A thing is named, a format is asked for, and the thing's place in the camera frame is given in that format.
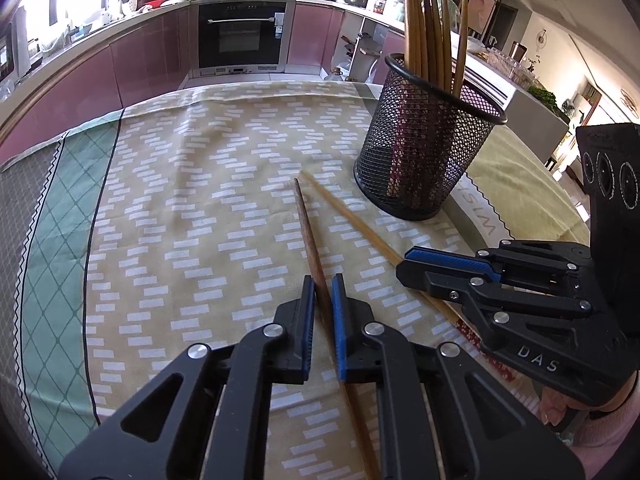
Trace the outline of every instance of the picture on wall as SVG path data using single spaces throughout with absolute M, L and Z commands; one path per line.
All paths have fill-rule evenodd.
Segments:
M 495 0 L 469 0 L 469 28 L 483 34 L 494 9 Z

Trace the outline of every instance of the oven handle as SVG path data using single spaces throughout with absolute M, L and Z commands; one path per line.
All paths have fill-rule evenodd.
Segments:
M 207 20 L 207 23 L 228 23 L 228 22 L 275 22 L 275 18 L 241 18 L 239 20 Z

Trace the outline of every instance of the table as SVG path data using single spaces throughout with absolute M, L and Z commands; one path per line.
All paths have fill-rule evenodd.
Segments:
M 379 92 L 335 82 L 172 92 L 2 168 L 0 404 L 36 460 L 55 472 L 188 345 L 235 343 L 299 297 L 308 267 L 290 181 L 302 168 L 399 253 L 472 254 L 510 234 L 588 242 L 566 194 L 505 127 L 435 218 L 378 210 L 351 170 Z M 345 218 L 304 183 L 303 193 L 328 278 L 342 272 L 347 294 L 410 340 L 455 340 L 484 362 Z M 536 409 L 527 378 L 507 387 Z M 379 446 L 374 385 L 358 391 Z M 271 407 L 266 478 L 364 477 L 321 331 L 309 382 L 276 384 Z

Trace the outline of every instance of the black wire mesh cup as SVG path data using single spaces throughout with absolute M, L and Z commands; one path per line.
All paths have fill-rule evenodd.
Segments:
M 507 116 L 467 81 L 458 99 L 405 69 L 403 54 L 390 54 L 385 62 L 389 74 L 353 174 L 382 211 L 426 220 Z

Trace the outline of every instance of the ceiling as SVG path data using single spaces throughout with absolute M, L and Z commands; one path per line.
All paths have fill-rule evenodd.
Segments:
M 612 100 L 625 88 L 640 102 L 640 30 L 621 0 L 521 1 L 572 37 Z

